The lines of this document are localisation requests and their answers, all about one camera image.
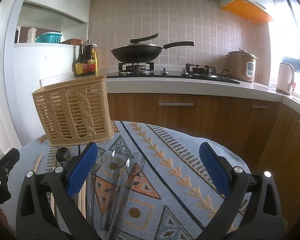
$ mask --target orange cabinet underside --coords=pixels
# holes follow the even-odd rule
[[[257,5],[247,0],[233,0],[221,8],[239,15],[254,24],[272,22],[274,19]]]

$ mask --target white bottle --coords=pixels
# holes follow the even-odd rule
[[[30,28],[28,30],[28,38],[27,38],[27,43],[32,43],[35,42],[35,33],[37,32],[36,28]]]

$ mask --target blue gripper pad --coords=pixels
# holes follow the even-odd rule
[[[230,181],[232,177],[230,163],[226,158],[218,156],[207,142],[200,145],[199,157],[219,194],[228,197],[231,192]]]
[[[79,193],[91,168],[95,164],[96,159],[98,158],[98,146],[94,142],[90,142],[79,156],[73,158],[78,158],[78,160],[70,174],[67,176],[66,189],[67,195],[71,198]]]

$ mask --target patterned tablecloth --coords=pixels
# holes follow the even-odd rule
[[[119,146],[124,146],[122,154],[126,156],[131,156],[133,152],[143,153],[145,166],[133,182],[118,239],[195,239],[204,230],[224,198],[216,191],[199,159],[201,143],[207,141],[232,166],[241,166],[250,172],[242,159],[211,140],[143,123],[115,121],[113,126],[114,138],[97,143],[102,154],[102,165],[96,174],[95,225],[104,240],[107,232],[101,229],[101,225],[113,172],[109,165],[110,154]],[[40,154],[43,157],[37,173],[52,170],[56,163],[50,163],[47,159],[56,150],[56,147],[49,147],[48,140],[40,139],[20,150],[20,161],[9,175],[8,187],[12,198],[2,205],[10,225],[15,225],[18,194],[25,173],[33,169]],[[75,155],[78,148],[71,147],[70,150]],[[126,179],[127,173],[123,167],[117,197],[120,197],[120,188]],[[239,225],[249,197],[246,194],[230,231]],[[68,231],[62,221],[59,224]]]

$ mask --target black wok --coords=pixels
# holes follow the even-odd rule
[[[151,62],[157,58],[162,49],[168,49],[177,46],[194,46],[193,41],[179,41],[173,42],[160,47],[153,44],[141,44],[141,41],[148,41],[158,37],[158,34],[144,37],[140,39],[132,39],[132,44],[113,49],[111,52],[113,56],[123,63],[146,63]]]

